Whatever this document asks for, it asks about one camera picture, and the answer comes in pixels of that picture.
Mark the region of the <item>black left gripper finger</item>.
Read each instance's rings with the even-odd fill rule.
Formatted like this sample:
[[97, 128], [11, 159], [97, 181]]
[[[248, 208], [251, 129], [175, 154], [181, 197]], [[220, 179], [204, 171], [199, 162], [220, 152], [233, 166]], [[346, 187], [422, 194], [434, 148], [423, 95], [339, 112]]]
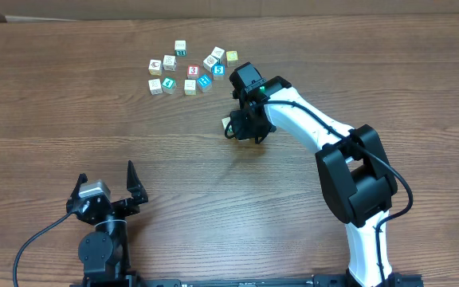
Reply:
[[131, 197], [136, 204], [148, 202], [147, 192], [139, 180], [133, 162], [129, 160], [127, 165], [127, 191], [131, 193]]
[[76, 186], [74, 187], [73, 192], [70, 195], [71, 199], [78, 199], [80, 197], [79, 196], [80, 187], [81, 187], [82, 184], [84, 184], [86, 182], [88, 182], [87, 175], [85, 173], [79, 174], [79, 177], [78, 177], [78, 179], [76, 181]]

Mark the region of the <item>white block red drawing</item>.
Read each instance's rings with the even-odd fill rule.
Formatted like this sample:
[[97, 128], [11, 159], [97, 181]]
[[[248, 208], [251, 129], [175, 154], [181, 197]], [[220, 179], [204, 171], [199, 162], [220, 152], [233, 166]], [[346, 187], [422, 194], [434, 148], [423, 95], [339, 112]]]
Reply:
[[222, 125], [223, 125], [223, 128], [229, 127], [228, 128], [228, 133], [232, 133], [233, 132], [233, 130], [232, 130], [231, 126], [230, 126], [230, 118], [229, 117], [226, 117], [226, 118], [222, 119]]

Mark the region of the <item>red number 3 block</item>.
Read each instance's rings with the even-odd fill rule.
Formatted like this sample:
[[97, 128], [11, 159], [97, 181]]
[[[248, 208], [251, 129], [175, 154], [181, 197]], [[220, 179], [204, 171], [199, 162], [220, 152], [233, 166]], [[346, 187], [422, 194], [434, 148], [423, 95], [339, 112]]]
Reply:
[[188, 79], [198, 79], [198, 77], [199, 77], [199, 66], [189, 65], [187, 68], [187, 78]]

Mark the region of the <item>yellow-framed blue picture block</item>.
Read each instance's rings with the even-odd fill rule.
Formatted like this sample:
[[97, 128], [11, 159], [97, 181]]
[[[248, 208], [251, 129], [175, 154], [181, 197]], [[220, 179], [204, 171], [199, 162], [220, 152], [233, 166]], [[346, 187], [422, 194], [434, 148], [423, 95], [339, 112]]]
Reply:
[[184, 93], [187, 96], [193, 96], [196, 92], [196, 80], [186, 79], [184, 80]]

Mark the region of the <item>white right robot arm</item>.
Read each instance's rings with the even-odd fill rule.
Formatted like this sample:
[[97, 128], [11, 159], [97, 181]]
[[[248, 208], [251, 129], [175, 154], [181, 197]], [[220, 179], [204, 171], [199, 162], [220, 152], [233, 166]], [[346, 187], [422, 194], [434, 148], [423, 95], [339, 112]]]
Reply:
[[316, 157], [324, 200], [345, 225], [350, 261], [347, 280], [356, 286], [390, 286], [386, 224], [398, 172], [390, 165], [378, 133], [353, 128], [309, 104], [283, 77], [265, 79], [249, 62], [230, 75], [239, 108], [225, 126], [228, 139], [255, 140], [281, 128]]

